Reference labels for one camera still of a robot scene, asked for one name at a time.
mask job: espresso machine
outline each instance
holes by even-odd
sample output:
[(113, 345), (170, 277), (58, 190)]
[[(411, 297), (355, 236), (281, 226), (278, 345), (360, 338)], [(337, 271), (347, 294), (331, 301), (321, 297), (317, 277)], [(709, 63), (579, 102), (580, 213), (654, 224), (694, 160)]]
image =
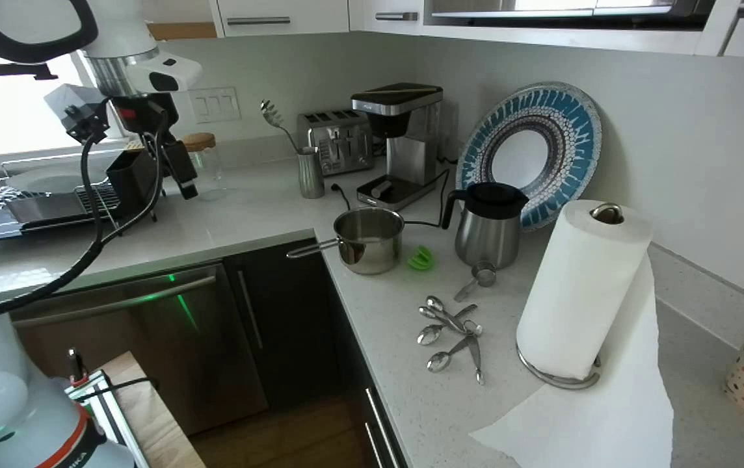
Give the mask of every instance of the espresso machine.
[(370, 116), (372, 141), (384, 142), (385, 174), (363, 185), (357, 197), (400, 211), (438, 181), (442, 156), (442, 87), (394, 83), (351, 95), (351, 109)]

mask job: stainless steel pot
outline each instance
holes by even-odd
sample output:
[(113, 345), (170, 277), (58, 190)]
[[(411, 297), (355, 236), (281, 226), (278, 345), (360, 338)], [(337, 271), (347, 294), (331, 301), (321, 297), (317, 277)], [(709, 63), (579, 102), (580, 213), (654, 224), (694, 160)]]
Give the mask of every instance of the stainless steel pot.
[(502, 271), (519, 258), (520, 211), (528, 197), (501, 181), (477, 181), (447, 197), (442, 226), (451, 226), (454, 202), (464, 199), (456, 255), (480, 271)]
[(343, 265), (363, 275), (378, 275), (398, 265), (403, 219), (395, 211), (360, 207), (347, 211), (333, 224), (337, 238), (290, 249), (287, 258), (307, 258), (339, 247)]

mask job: decorative plate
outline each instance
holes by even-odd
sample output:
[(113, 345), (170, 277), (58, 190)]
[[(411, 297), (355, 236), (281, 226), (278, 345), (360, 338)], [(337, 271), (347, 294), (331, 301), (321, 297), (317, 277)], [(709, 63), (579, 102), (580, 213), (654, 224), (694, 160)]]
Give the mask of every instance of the decorative plate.
[(601, 156), (596, 104), (568, 83), (533, 83), (501, 102), (472, 132), (456, 187), (504, 181), (528, 194), (524, 229), (555, 224), (592, 181)]

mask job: black cabinet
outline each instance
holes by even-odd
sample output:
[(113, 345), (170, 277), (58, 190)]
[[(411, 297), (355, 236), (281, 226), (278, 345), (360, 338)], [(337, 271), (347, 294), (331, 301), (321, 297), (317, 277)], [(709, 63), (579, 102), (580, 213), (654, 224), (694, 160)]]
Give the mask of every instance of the black cabinet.
[(357, 425), (365, 431), (370, 446), (370, 466), (376, 468), (406, 468), (403, 451), (398, 446), (395, 431), (391, 425), (391, 418), (384, 407), (384, 399), (378, 394), (376, 379), (367, 368), (367, 362), (355, 340), (355, 330), (341, 308), (339, 315), (339, 334), (341, 334), (341, 368), (350, 376), (350, 385), (357, 397)]
[(12, 317), (51, 376), (67, 376), (67, 347), (91, 368), (134, 351), (187, 434), (269, 407), (220, 262), (58, 294)]
[(312, 242), (224, 260), (269, 407), (290, 407), (343, 388), (337, 290), (322, 255), (287, 260), (290, 249)]

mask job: metal pitcher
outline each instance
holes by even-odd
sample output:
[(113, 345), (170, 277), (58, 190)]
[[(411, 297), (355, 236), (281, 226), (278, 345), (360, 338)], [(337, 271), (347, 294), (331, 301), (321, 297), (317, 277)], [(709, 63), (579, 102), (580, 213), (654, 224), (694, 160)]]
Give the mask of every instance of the metal pitcher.
[(451, 193), (442, 229), (451, 226), (456, 199), (464, 199), (456, 255), (477, 271), (508, 267), (519, 258), (520, 211), (528, 197), (501, 181), (468, 185)]

